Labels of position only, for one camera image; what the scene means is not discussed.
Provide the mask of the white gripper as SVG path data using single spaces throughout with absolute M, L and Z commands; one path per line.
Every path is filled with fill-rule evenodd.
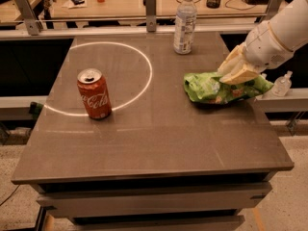
M 259 72 L 276 69 L 288 61 L 294 52 L 284 46 L 268 21 L 249 32 L 244 45 L 237 45 L 218 68 L 219 79 L 228 85 L 238 85 L 255 79 Z

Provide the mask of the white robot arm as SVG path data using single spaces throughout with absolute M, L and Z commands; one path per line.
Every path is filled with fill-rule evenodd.
M 308 1 L 293 0 L 270 20 L 252 29 L 218 68 L 220 81 L 237 85 L 276 69 L 308 42 Z

